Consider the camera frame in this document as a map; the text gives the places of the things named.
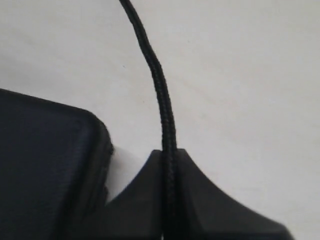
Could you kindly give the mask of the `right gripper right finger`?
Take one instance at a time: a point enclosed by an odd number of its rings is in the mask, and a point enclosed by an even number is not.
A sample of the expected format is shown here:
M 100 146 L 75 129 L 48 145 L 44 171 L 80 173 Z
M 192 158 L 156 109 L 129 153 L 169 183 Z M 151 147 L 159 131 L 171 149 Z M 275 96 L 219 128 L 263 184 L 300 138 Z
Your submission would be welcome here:
M 289 230 L 217 187 L 184 149 L 178 149 L 179 240 L 291 240 Z

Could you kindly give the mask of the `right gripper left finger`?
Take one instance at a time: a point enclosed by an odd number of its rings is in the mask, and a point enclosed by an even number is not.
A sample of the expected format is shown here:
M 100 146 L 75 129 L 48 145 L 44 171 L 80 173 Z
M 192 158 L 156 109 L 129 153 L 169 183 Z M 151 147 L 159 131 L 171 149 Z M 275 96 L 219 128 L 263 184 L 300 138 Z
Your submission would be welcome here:
M 75 230 L 76 240 L 160 240 L 163 200 L 162 152 L 153 150 L 136 177 Z

